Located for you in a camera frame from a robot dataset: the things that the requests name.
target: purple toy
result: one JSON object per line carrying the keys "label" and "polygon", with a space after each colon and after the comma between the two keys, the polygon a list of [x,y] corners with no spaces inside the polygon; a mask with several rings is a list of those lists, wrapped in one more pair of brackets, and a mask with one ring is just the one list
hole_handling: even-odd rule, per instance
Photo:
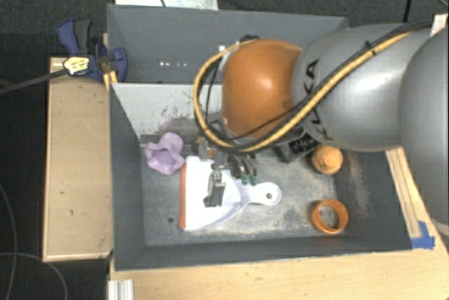
{"label": "purple toy", "polygon": [[148,166],[165,175],[172,175],[184,164],[184,158],[180,155],[183,146],[179,135],[165,133],[158,144],[148,143],[145,147]]}

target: orange sphere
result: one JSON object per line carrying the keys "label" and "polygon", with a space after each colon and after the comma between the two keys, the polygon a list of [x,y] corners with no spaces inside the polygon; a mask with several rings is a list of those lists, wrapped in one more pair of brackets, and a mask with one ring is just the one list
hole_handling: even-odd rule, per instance
{"label": "orange sphere", "polygon": [[335,174],[342,167],[343,153],[333,146],[320,144],[315,148],[311,162],[319,172],[327,175]]}
{"label": "orange sphere", "polygon": [[[291,109],[290,83],[300,52],[292,43],[263,39],[229,57],[223,75],[222,122],[231,132],[246,134]],[[282,119],[248,138],[266,134]]]}

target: wooden table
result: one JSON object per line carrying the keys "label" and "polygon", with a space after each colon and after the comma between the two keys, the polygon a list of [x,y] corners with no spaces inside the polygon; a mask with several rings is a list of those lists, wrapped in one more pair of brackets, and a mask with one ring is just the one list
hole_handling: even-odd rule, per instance
{"label": "wooden table", "polygon": [[[51,70],[61,68],[51,60]],[[89,79],[50,82],[43,233],[44,261],[95,259],[112,250],[107,91]],[[115,272],[135,299],[449,299],[449,256],[431,223],[401,149],[387,153],[412,237],[417,220],[433,250],[255,264]]]}

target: blue clamp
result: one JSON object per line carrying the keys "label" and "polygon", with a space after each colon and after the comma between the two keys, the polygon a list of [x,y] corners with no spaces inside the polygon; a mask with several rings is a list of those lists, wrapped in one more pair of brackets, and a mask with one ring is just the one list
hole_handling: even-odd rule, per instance
{"label": "blue clamp", "polygon": [[[90,39],[89,31],[92,22],[90,20],[76,21],[68,19],[58,26],[58,38],[60,43],[69,51],[71,57],[82,55],[89,60],[88,70],[72,76],[82,76],[102,82],[103,71],[100,68],[102,63],[109,64],[109,70],[114,70],[117,80],[123,82],[128,70],[128,60],[123,48],[115,48],[111,55],[107,54],[107,48],[98,37]],[[95,55],[91,55],[89,45],[95,46]]]}
{"label": "blue clamp", "polygon": [[418,221],[421,229],[421,236],[419,238],[411,238],[413,249],[429,249],[432,250],[435,247],[435,237],[429,235],[427,225],[423,221]]}

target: orange ring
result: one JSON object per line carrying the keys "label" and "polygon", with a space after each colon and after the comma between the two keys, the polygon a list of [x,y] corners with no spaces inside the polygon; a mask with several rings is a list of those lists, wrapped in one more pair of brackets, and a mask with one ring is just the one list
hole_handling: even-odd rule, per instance
{"label": "orange ring", "polygon": [[[337,228],[331,228],[330,226],[327,226],[324,221],[322,220],[322,218],[320,217],[320,207],[322,205],[326,205],[330,208],[332,208],[332,210],[337,214],[338,216],[338,226]],[[322,200],[321,202],[319,202],[314,211],[311,214],[311,220],[312,223],[315,225],[315,227],[319,230],[322,231],[323,233],[326,234],[338,234],[340,231],[342,231],[345,226],[348,224],[348,220],[349,220],[349,215],[348,215],[348,211],[346,209],[346,207],[343,205],[343,203],[339,202],[338,200],[335,199],[326,199],[326,200]]]}

